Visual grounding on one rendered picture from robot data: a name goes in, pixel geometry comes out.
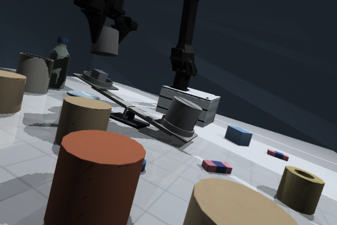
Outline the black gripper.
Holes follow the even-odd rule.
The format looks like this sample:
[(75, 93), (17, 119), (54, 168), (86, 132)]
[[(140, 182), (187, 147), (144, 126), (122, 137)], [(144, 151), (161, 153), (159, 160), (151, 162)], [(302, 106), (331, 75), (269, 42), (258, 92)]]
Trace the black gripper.
[[(132, 31), (137, 31), (138, 23), (125, 15), (124, 0), (74, 0), (73, 4), (82, 8), (88, 19), (92, 43), (96, 44), (106, 17), (114, 20), (112, 28), (119, 31), (118, 44)], [(113, 15), (113, 16), (112, 16)]]

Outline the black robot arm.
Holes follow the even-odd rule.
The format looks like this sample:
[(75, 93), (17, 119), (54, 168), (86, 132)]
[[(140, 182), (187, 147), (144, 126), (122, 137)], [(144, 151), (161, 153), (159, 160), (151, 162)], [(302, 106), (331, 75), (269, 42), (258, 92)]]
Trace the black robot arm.
[(176, 74), (174, 83), (170, 87), (185, 92), (189, 91), (187, 87), (190, 76), (197, 74), (192, 39), (198, 2), (199, 0), (184, 0), (179, 42), (175, 48), (171, 49), (172, 70), (176, 71)]

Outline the pink eraser with blue sleeve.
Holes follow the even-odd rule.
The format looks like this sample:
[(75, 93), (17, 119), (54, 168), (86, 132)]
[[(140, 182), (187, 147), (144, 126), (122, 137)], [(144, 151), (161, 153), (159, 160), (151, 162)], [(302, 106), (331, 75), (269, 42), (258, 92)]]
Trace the pink eraser with blue sleeve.
[(222, 174), (231, 174), (232, 167), (226, 162), (213, 161), (213, 160), (203, 160), (201, 165), (206, 172), (212, 173), (222, 173)]
[(285, 161), (288, 161), (288, 159), (289, 159), (288, 155), (277, 152), (277, 151), (273, 151), (273, 150), (270, 150), (270, 149), (267, 150), (267, 154), (270, 155), (270, 156), (274, 156), (276, 158), (285, 160)]

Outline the grey balance scale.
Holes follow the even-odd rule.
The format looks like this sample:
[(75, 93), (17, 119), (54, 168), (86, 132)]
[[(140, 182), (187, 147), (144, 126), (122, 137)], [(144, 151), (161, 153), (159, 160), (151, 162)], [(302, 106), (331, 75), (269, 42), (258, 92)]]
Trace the grey balance scale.
[[(79, 78), (80, 80), (84, 81), (85, 83), (89, 84), (90, 86), (92, 86), (94, 90), (98, 91), (99, 93), (103, 94), (107, 98), (111, 99), (115, 103), (125, 108), (123, 113), (121, 112), (111, 113), (110, 115), (111, 119), (117, 120), (129, 126), (132, 126), (136, 129), (144, 128), (152, 124), (153, 126), (165, 132), (166, 134), (170, 136), (173, 135), (185, 143), (188, 143), (189, 141), (198, 136), (198, 134), (195, 133), (194, 128), (192, 131), (186, 131), (177, 128), (174, 125), (170, 124), (164, 118), (165, 115), (163, 115), (161, 119), (155, 119), (154, 117), (138, 109), (136, 106), (133, 106), (129, 102), (126, 102), (122, 98), (108, 91), (108, 90), (119, 90), (118, 88), (113, 86), (113, 81), (111, 81), (108, 78), (106, 79), (106, 82), (96, 80), (90, 77), (91, 72), (88, 71), (84, 71), (83, 74), (73, 73), (73, 75)], [(139, 116), (146, 122), (136, 119), (135, 115)]]

